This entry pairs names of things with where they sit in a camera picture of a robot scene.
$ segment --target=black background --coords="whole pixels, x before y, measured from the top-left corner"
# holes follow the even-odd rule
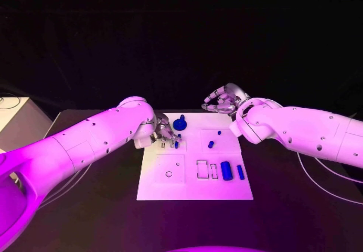
[[[154,109],[195,109],[233,82],[283,106],[348,116],[361,106],[361,8],[316,3],[7,1],[0,91],[31,97],[53,119],[133,95]]]

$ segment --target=robotic hand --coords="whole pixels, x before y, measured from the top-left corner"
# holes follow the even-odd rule
[[[93,115],[22,148],[0,154],[0,251],[21,234],[57,183],[133,139],[135,148],[156,140],[181,139],[168,118],[141,97]],[[15,172],[22,192],[9,178]]]
[[[217,105],[207,104],[217,98]],[[231,83],[204,99],[201,108],[236,116],[230,130],[257,144],[276,139],[287,150],[363,168],[363,122],[326,111],[282,107],[264,98],[250,98]]]

